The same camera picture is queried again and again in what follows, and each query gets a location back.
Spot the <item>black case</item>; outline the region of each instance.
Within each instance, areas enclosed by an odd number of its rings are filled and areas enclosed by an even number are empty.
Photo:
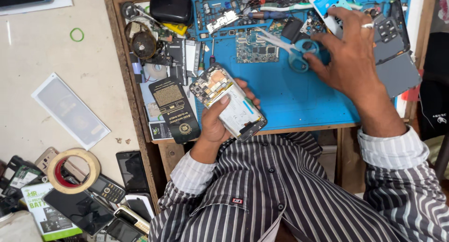
[[[149,14],[159,22],[189,25],[191,0],[150,0]]]

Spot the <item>circuit board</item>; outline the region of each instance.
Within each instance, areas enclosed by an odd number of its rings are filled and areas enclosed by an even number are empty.
[[[255,30],[236,33],[237,63],[279,61],[279,47],[257,37],[257,34],[263,35],[260,31]],[[272,34],[278,38],[281,36],[280,32]]]

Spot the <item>wooden frame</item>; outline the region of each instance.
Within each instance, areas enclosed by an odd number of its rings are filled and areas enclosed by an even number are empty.
[[[159,213],[159,208],[157,205],[157,200],[162,196],[167,180],[170,179],[170,173],[174,166],[177,164],[179,159],[184,155],[184,149],[182,145],[175,144],[173,140],[164,141],[152,141],[149,132],[148,121],[145,114],[144,102],[142,98],[142,93],[137,86],[134,78],[134,73],[131,67],[131,61],[129,58],[129,48],[127,45],[126,38],[122,35],[124,34],[125,20],[120,14],[120,5],[124,2],[144,2],[149,0],[105,0],[106,10],[109,16],[109,22],[114,37],[114,43],[117,50],[117,56],[119,58],[120,69],[123,76],[123,82],[125,84],[125,90],[128,96],[129,105],[131,108],[132,119],[134,122],[134,127],[136,130],[139,148],[141,149],[142,158],[144,162],[145,172],[147,174],[147,180],[149,183],[149,189],[152,196],[152,201],[156,213]],[[420,24],[418,33],[418,45],[415,52],[417,56],[417,67],[421,69],[424,65],[424,58],[427,49],[428,42],[428,32],[431,23],[431,14],[433,13],[435,0],[424,0],[424,7],[421,19],[423,20]],[[408,102],[406,108],[405,122],[407,119],[412,119],[416,111],[416,103]],[[279,129],[279,130],[267,130],[259,134],[274,134],[274,133],[285,133],[285,132],[295,132],[295,131],[312,131],[312,130],[324,130],[324,129],[339,129],[339,141],[342,143],[345,136],[342,128],[357,126],[355,123],[347,124],[334,124],[325,126],[307,126],[299,128],[290,129]],[[346,153],[343,149],[344,144],[340,144],[339,151],[340,157]],[[339,174],[336,173],[336,181],[340,180],[338,178]]]

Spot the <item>scissors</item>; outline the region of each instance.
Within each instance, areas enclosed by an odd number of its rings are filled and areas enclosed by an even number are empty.
[[[303,55],[306,52],[311,52],[315,54],[319,59],[320,56],[320,46],[318,43],[311,39],[301,39],[297,41],[295,44],[288,44],[283,42],[280,38],[274,36],[271,33],[266,32],[265,30],[258,28],[266,36],[262,36],[257,34],[259,38],[262,38],[280,48],[285,49],[288,52],[288,63],[290,67],[298,73],[305,73],[309,69],[309,64],[306,60],[304,60]]]

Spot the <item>man's right hand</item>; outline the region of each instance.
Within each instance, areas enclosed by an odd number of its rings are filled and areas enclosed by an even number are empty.
[[[311,69],[324,83],[345,94],[355,104],[366,102],[369,100],[366,96],[373,93],[386,95],[385,86],[376,73],[374,30],[361,27],[371,23],[371,17],[342,7],[330,8],[327,12],[343,21],[343,38],[340,40],[330,33],[312,36],[328,49],[331,62],[324,66],[315,55],[307,53],[304,57]]]
[[[343,38],[340,40],[329,33],[312,36],[329,50],[328,66],[311,53],[304,54],[304,58],[324,83],[351,99],[366,134],[374,137],[404,134],[407,129],[376,73],[374,30],[362,28],[372,22],[371,17],[341,7],[327,12],[343,21]]]

